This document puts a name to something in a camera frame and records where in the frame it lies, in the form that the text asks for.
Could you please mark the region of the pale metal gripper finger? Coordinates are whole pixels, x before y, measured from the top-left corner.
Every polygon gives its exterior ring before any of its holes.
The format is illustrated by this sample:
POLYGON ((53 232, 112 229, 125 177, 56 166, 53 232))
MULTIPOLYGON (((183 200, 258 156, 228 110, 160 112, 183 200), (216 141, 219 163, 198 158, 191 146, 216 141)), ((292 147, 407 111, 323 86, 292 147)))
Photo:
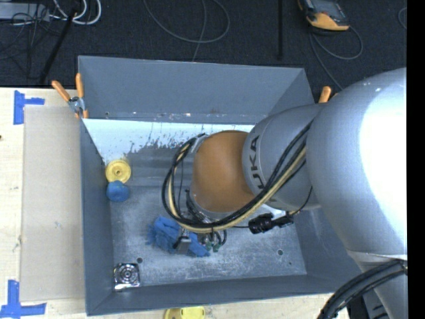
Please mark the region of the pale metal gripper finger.
POLYGON ((176 254, 187 254, 190 250, 192 240, 188 236, 180 236, 173 244, 173 249, 176 254))

